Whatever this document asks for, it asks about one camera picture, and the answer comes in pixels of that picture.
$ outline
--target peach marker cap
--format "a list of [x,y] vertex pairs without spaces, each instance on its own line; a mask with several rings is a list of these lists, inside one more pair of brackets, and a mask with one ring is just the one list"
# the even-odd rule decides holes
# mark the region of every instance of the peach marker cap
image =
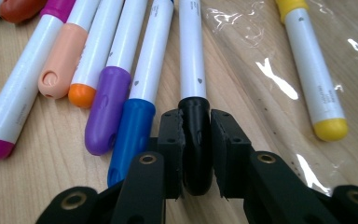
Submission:
[[87,36],[88,32],[76,24],[66,23],[61,28],[39,77],[43,95],[60,99],[68,93]]

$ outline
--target wooden table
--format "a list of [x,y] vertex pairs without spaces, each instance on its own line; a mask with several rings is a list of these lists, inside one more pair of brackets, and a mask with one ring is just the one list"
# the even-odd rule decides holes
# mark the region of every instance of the wooden table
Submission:
[[[304,183],[329,195],[337,185],[358,185],[358,1],[308,3],[348,118],[345,139],[326,143],[314,135],[273,0],[203,1],[207,94],[211,108],[232,114],[256,150],[280,154]],[[161,114],[180,101],[178,16],[176,1],[152,136]],[[38,21],[0,20],[0,90]],[[36,97],[14,152],[0,161],[0,223],[33,223],[53,197],[74,186],[106,188],[111,153],[95,157],[85,149],[89,112],[66,97]],[[204,196],[185,193],[167,205],[167,223],[246,223],[242,200],[221,199],[215,182]]]

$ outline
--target white marker barrel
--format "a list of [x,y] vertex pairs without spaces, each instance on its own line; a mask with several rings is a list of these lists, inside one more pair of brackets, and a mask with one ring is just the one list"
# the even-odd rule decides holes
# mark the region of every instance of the white marker barrel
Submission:
[[206,98],[200,0],[179,1],[181,98]]
[[172,1],[154,1],[132,82],[130,99],[143,99],[152,104],[156,101],[172,13]]
[[88,32],[99,3],[99,0],[76,0],[66,23],[76,24]]
[[120,67],[131,72],[146,7],[145,0],[126,0],[106,66]]

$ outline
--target orange marker cap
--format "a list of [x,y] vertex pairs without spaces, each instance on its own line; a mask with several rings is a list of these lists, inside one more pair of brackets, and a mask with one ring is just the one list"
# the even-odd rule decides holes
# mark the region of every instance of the orange marker cap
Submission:
[[4,0],[0,15],[5,21],[19,23],[31,19],[48,0]]
[[69,101],[81,108],[91,108],[94,96],[97,91],[84,84],[72,84],[69,89]]

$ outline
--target black plastic part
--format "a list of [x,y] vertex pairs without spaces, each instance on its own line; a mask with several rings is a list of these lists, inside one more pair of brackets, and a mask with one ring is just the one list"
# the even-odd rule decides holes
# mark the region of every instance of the black plastic part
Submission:
[[165,223],[164,159],[138,154],[131,163],[110,223]]
[[338,223],[279,156],[257,151],[251,155],[247,171],[272,223]]
[[165,160],[166,199],[178,199],[182,195],[183,151],[185,135],[182,130],[182,119],[177,109],[161,116],[159,125],[157,152]]
[[358,223],[358,187],[339,186],[331,198],[332,212],[341,223]]
[[37,224],[68,223],[87,224],[98,202],[95,189],[74,187],[57,195],[40,215]]
[[227,112],[211,111],[213,168],[220,195],[226,198],[244,198],[246,168],[255,150],[237,121]]
[[201,97],[188,97],[178,107],[186,138],[183,183],[191,195],[203,195],[211,187],[213,176],[209,102]]

